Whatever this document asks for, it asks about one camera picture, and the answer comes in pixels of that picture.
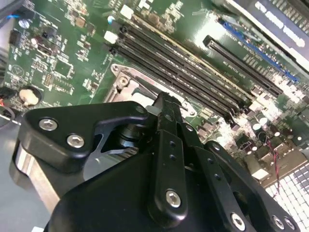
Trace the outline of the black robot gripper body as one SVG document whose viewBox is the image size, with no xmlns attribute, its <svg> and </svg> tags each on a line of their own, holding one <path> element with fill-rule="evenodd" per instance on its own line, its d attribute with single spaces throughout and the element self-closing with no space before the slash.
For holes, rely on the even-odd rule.
<svg viewBox="0 0 309 232">
<path fill-rule="evenodd" d="M 158 128 L 143 151 L 70 190 L 47 232 L 215 232 L 210 191 L 180 127 Z"/>
</svg>

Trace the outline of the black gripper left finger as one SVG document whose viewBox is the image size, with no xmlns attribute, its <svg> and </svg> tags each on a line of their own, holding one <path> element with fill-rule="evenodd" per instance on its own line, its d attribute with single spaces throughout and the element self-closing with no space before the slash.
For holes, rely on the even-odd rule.
<svg viewBox="0 0 309 232">
<path fill-rule="evenodd" d="M 27 112 L 13 163 L 51 210 L 47 229 L 163 229 L 187 215 L 180 102 Z"/>
</svg>

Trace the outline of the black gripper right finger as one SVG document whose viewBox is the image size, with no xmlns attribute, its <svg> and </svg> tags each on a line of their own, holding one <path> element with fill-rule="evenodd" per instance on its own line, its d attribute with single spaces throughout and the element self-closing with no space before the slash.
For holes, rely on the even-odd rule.
<svg viewBox="0 0 309 232">
<path fill-rule="evenodd" d="M 180 102 L 171 99 L 189 160 L 210 191 L 211 223 L 217 232 L 298 232 L 295 220 L 217 142 L 203 145 L 183 122 Z"/>
</svg>

